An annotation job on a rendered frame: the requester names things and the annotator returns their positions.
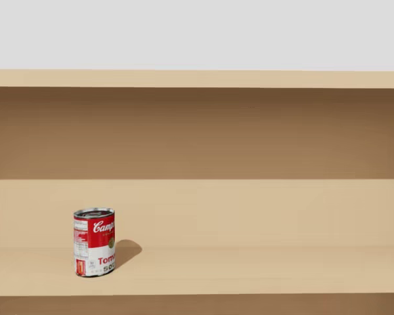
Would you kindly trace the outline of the pale wooden shelf unit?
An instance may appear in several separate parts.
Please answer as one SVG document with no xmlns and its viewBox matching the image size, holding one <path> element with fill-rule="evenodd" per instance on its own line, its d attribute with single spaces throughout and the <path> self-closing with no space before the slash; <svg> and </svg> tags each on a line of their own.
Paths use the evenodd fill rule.
<svg viewBox="0 0 394 315">
<path fill-rule="evenodd" d="M 394 70 L 0 70 L 0 315 L 394 315 Z"/>
</svg>

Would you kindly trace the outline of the red and white can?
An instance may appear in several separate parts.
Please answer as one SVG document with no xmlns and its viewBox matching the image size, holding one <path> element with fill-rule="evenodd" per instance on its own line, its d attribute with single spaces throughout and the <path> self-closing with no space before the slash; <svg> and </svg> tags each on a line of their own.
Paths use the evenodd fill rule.
<svg viewBox="0 0 394 315">
<path fill-rule="evenodd" d="M 115 211 L 107 207 L 74 213 L 74 270 L 84 278 L 109 274 L 116 267 Z"/>
</svg>

